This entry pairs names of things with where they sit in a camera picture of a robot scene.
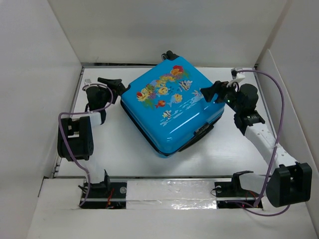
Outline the blue child suitcase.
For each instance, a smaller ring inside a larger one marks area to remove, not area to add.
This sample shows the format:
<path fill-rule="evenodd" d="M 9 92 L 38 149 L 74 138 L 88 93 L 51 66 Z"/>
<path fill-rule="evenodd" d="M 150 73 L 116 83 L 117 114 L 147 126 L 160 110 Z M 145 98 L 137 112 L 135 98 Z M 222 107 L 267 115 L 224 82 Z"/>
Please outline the blue child suitcase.
<path fill-rule="evenodd" d="M 183 57 L 167 51 L 161 58 L 121 92 L 121 106 L 153 149 L 169 157 L 210 132 L 225 104 L 205 100 L 201 89 L 213 83 Z"/>

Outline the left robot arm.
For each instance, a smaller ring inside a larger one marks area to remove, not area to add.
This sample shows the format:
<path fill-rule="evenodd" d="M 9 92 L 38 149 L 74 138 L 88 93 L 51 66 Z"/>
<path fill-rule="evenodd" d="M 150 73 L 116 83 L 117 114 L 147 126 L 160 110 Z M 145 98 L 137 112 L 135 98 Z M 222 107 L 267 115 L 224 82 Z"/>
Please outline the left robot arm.
<path fill-rule="evenodd" d="M 105 123 L 107 108 L 126 91 L 126 87 L 121 79 L 99 77 L 96 83 L 85 80 L 82 91 L 87 97 L 84 112 L 60 113 L 58 116 L 57 151 L 61 158 L 74 162 L 85 172 L 87 182 L 80 186 L 82 192 L 94 192 L 104 198 L 111 193 L 111 183 L 106 170 L 91 159 L 93 128 Z"/>

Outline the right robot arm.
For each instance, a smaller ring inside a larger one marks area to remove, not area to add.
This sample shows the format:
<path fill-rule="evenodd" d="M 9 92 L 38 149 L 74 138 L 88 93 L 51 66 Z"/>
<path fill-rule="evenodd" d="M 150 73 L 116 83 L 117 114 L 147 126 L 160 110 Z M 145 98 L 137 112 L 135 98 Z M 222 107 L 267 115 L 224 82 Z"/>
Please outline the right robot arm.
<path fill-rule="evenodd" d="M 311 197 L 312 168 L 289 155 L 269 132 L 256 111 L 259 97 L 255 86 L 244 84 L 236 90 L 227 84 L 217 81 L 200 91 L 208 103 L 225 103 L 235 112 L 236 127 L 253 143 L 268 169 L 265 176 L 252 171 L 236 172 L 229 185 L 221 187 L 221 192 L 231 191 L 241 196 L 252 191 L 267 197 L 274 207 L 307 202 Z"/>

